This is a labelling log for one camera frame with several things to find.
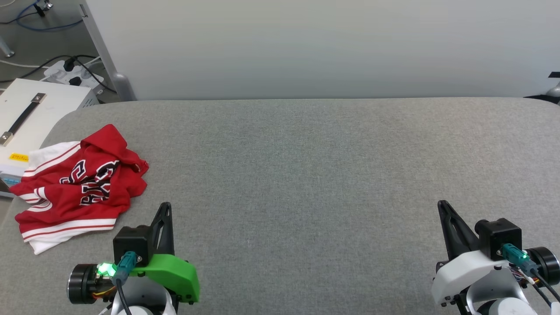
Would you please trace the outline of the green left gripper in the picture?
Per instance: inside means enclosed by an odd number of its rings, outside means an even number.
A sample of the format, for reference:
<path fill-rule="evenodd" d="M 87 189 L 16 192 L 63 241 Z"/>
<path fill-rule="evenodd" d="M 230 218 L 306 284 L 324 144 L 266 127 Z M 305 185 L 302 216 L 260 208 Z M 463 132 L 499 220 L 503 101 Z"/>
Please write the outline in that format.
<path fill-rule="evenodd" d="M 134 267 L 124 283 L 150 280 L 161 285 L 174 303 L 198 303 L 200 284 L 194 265 L 174 256 L 172 206 L 162 202 L 151 223 L 152 259 L 147 266 Z M 70 303 L 88 305 L 96 301 L 113 302 L 118 291 L 112 283 L 117 263 L 79 264 L 74 267 L 67 285 Z"/>

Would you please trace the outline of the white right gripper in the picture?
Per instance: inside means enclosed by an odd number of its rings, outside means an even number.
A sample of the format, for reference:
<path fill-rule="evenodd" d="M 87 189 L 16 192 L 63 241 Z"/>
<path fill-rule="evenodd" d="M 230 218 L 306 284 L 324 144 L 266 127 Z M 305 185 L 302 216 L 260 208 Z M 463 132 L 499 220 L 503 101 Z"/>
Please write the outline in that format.
<path fill-rule="evenodd" d="M 479 239 L 446 200 L 437 203 L 449 261 L 440 263 L 433 279 L 434 302 L 457 306 L 528 306 L 524 288 L 506 259 L 492 261 L 479 249 Z"/>

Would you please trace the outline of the red white basketball jersey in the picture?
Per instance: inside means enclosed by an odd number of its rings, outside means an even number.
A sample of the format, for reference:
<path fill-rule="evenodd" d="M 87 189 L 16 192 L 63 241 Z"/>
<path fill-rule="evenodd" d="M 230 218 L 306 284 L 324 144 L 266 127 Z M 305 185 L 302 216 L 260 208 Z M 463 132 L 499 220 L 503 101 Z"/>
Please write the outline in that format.
<path fill-rule="evenodd" d="M 81 141 L 31 151 L 10 191 L 28 204 L 15 220 L 24 243 L 40 255 L 72 237 L 114 229 L 147 187 L 149 164 L 112 124 Z"/>

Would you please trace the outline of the white equipment box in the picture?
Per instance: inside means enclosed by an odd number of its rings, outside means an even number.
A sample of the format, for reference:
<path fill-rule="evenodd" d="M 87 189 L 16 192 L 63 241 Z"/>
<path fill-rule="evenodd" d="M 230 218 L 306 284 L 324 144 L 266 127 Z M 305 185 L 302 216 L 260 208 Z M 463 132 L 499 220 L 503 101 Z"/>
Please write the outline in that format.
<path fill-rule="evenodd" d="M 10 129 L 37 93 L 45 93 L 7 146 L 0 146 L 0 197 L 12 198 L 9 187 L 20 182 L 28 163 L 8 159 L 10 154 L 29 156 L 40 149 L 54 125 L 66 114 L 99 104 L 96 94 L 86 87 L 18 78 L 0 88 L 0 136 Z"/>

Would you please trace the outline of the white power strip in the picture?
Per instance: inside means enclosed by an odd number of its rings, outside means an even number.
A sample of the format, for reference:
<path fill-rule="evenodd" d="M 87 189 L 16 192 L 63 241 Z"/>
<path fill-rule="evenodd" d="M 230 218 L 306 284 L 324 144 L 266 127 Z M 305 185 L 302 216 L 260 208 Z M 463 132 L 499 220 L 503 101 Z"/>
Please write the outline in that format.
<path fill-rule="evenodd" d="M 97 95 L 103 94 L 105 91 L 104 86 L 102 86 L 105 82 L 103 77 L 98 74 L 93 74 L 89 68 L 82 66 L 76 60 L 72 72 L 66 72 L 63 69 L 65 61 L 66 60 L 60 60 L 44 71 L 45 80 L 47 82 L 69 85 L 68 80 L 70 78 L 80 77 L 82 79 L 82 84 L 78 87 L 90 88 Z"/>

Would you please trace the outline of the white partition panel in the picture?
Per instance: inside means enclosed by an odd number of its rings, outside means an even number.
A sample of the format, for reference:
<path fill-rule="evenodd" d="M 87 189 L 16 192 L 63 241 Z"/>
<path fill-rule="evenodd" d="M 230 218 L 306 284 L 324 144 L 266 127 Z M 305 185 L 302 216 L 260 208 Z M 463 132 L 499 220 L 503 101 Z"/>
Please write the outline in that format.
<path fill-rule="evenodd" d="M 560 0 L 94 0 L 136 100 L 524 97 Z"/>

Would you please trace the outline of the grey partition post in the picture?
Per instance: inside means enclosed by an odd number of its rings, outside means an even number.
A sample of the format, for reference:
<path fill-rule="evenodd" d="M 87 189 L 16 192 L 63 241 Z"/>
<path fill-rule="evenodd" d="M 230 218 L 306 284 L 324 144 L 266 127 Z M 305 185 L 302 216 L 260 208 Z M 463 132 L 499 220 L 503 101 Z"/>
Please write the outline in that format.
<path fill-rule="evenodd" d="M 98 54 L 107 71 L 108 79 L 112 82 L 116 93 L 124 102 L 136 101 L 136 97 L 131 88 L 130 81 L 126 75 L 120 73 L 110 56 L 106 39 L 110 34 L 109 26 L 105 25 L 108 20 L 103 16 L 102 11 L 95 4 L 94 0 L 77 0 L 88 33 L 96 47 Z"/>

